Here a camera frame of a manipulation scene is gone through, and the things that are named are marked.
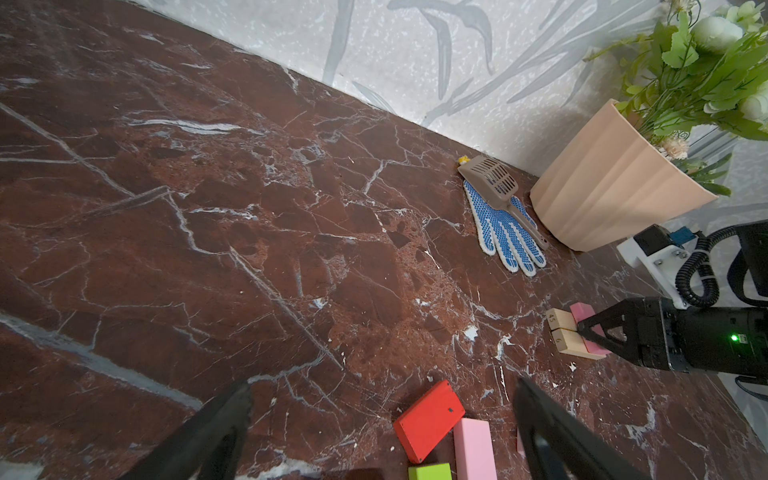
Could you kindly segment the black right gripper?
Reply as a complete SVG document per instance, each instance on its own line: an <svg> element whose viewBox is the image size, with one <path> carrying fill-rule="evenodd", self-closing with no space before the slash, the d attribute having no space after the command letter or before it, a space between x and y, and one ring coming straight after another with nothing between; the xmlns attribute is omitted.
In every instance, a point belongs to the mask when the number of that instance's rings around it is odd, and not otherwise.
<svg viewBox="0 0 768 480"><path fill-rule="evenodd" d="M657 370L767 376L767 310L679 310L669 299L632 298L577 324L590 342Z"/></svg>

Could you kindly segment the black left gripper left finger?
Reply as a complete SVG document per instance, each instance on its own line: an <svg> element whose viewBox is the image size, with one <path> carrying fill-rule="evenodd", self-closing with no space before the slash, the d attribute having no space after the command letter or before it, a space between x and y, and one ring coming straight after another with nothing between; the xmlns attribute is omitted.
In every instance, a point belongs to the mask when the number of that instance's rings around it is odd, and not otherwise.
<svg viewBox="0 0 768 480"><path fill-rule="evenodd" d="M245 381L206 403L122 477L124 479L233 479L253 406Z"/></svg>

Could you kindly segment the natural wood block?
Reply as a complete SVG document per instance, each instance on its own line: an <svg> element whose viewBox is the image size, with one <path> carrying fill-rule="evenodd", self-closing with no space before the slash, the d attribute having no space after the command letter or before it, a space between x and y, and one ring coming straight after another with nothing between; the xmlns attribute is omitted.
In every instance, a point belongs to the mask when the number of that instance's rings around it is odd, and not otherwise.
<svg viewBox="0 0 768 480"><path fill-rule="evenodd" d="M545 319L560 353L590 360L600 360L609 354L609 351L583 339L577 332L577 323L571 312L552 308L545 313Z"/></svg>

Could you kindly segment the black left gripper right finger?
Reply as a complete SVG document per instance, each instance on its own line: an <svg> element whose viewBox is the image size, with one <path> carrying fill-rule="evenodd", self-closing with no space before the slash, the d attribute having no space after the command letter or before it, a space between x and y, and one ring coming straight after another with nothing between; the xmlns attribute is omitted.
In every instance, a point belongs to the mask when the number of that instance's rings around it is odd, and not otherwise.
<svg viewBox="0 0 768 480"><path fill-rule="evenodd" d="M646 479L530 378L520 377L513 399L533 479Z"/></svg>

